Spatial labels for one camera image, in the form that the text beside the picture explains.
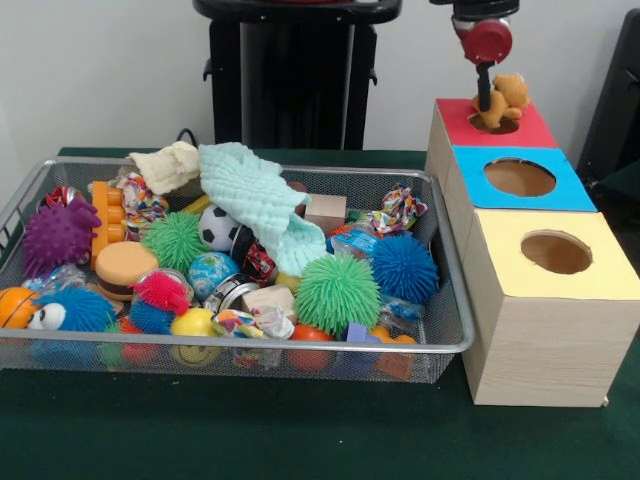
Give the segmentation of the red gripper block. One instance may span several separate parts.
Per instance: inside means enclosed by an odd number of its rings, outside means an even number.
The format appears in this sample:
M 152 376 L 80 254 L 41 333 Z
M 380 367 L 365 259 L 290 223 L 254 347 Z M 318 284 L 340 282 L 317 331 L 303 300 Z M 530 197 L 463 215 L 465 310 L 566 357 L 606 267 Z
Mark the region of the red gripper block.
M 511 52 L 513 36 L 510 18 L 489 18 L 477 21 L 452 19 L 465 58 L 476 66 L 478 74 L 478 105 L 480 111 L 491 108 L 491 81 L 489 70 L 501 63 Z

